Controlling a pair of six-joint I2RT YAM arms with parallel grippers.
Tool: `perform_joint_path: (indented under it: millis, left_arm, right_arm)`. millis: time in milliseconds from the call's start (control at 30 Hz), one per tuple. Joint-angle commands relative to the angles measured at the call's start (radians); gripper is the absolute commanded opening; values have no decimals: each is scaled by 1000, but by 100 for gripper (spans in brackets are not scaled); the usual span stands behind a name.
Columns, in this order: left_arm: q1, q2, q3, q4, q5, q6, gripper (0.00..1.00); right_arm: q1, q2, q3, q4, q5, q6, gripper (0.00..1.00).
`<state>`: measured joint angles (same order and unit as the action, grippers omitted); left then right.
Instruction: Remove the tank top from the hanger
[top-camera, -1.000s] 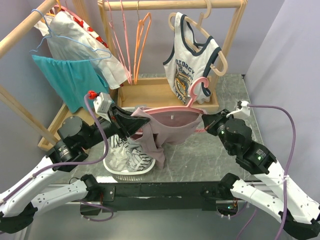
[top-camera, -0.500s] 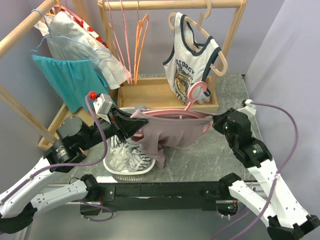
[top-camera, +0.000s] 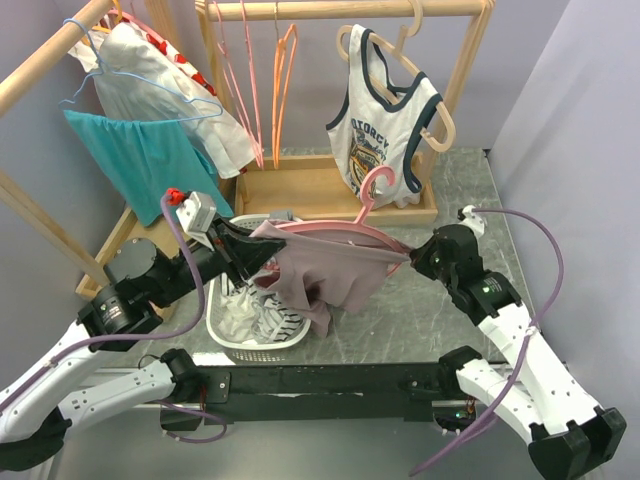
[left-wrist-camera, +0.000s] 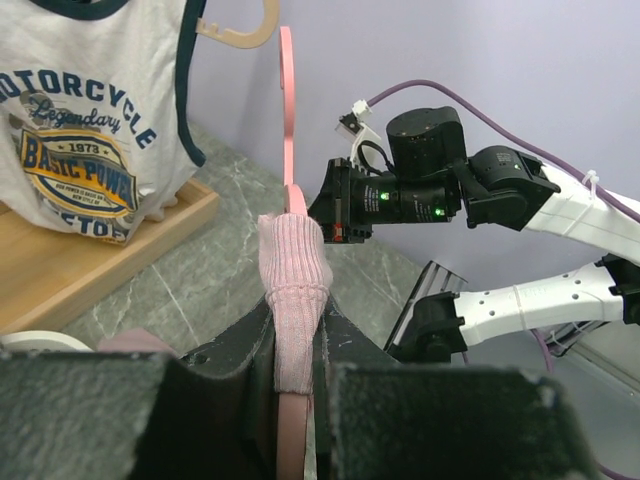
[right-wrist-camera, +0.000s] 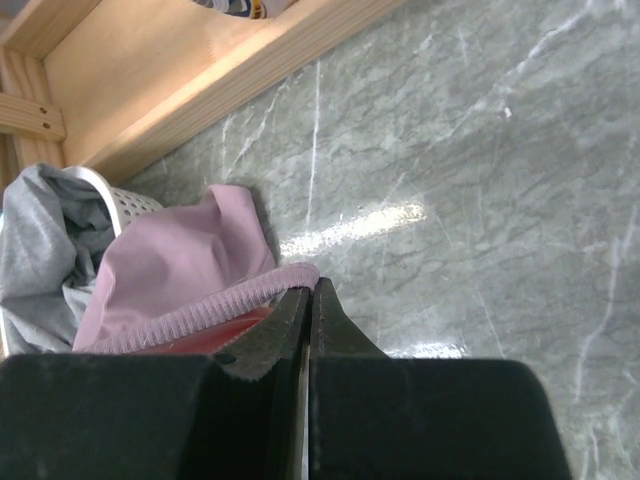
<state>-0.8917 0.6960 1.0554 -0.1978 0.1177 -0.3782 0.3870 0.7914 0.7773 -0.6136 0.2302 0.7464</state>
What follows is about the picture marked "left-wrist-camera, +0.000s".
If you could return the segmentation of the mauve tank top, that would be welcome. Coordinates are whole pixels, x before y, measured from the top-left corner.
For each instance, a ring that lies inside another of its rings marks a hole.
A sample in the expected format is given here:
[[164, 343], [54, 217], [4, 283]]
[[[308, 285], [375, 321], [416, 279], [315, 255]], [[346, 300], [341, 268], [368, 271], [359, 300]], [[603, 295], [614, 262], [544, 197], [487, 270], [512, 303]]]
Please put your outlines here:
[[300, 214], [258, 219], [259, 272], [276, 332], [274, 386], [280, 393], [313, 389], [313, 338], [333, 274], [320, 226]]

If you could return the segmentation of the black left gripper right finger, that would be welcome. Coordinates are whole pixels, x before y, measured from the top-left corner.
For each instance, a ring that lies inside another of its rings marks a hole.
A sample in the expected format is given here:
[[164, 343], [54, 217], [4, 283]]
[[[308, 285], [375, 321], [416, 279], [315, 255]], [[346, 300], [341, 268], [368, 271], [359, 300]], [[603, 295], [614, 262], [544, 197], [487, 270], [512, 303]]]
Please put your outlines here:
[[402, 364], [330, 301], [314, 339], [321, 479], [595, 479], [565, 389], [518, 368]]

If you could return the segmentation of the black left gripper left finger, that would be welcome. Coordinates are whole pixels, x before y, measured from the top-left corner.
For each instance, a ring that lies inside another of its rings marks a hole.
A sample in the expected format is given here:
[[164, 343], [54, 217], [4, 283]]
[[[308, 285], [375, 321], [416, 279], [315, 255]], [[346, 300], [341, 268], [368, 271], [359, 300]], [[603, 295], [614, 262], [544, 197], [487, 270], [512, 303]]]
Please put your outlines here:
[[166, 353], [7, 352], [5, 479], [271, 479], [274, 329], [258, 303]]

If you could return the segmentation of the thick pink plastic hanger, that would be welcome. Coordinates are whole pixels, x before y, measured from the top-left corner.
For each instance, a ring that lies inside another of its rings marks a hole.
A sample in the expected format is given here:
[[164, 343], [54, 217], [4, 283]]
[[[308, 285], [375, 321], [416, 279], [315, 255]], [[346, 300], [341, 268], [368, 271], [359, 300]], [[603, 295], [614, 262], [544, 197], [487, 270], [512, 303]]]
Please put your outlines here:
[[[283, 92], [283, 184], [287, 213], [306, 213], [300, 188], [294, 182], [295, 69], [291, 30], [279, 29], [280, 86]], [[308, 397], [279, 395], [277, 478], [303, 479], [306, 455]]]

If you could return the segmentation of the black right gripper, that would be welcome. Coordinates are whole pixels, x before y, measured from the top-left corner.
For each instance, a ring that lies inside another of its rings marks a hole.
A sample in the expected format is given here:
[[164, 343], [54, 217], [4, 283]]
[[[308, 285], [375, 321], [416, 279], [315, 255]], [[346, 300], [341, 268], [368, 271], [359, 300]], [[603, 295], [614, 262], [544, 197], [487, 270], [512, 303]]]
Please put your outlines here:
[[356, 181], [365, 175], [344, 158], [331, 159], [308, 216], [319, 224], [325, 242], [360, 244], [372, 236], [372, 226], [356, 218]]

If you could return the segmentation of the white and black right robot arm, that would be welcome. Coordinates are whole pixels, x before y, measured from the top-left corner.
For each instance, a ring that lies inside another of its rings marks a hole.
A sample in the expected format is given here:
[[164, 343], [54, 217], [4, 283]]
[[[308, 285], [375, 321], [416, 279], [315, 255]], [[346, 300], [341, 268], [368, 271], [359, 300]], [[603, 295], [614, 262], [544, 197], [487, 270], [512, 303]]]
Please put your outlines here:
[[338, 126], [353, 140], [331, 159], [309, 213], [329, 244], [359, 244], [377, 225], [444, 224], [459, 212], [469, 228], [496, 225], [575, 240], [603, 251], [576, 270], [525, 284], [455, 292], [453, 277], [395, 323], [385, 350], [403, 363], [445, 363], [471, 346], [518, 331], [571, 323], [639, 321], [638, 205], [602, 198], [578, 180], [513, 147], [468, 155], [451, 107], [419, 108], [387, 125], [383, 168], [366, 159], [378, 143], [356, 106]]

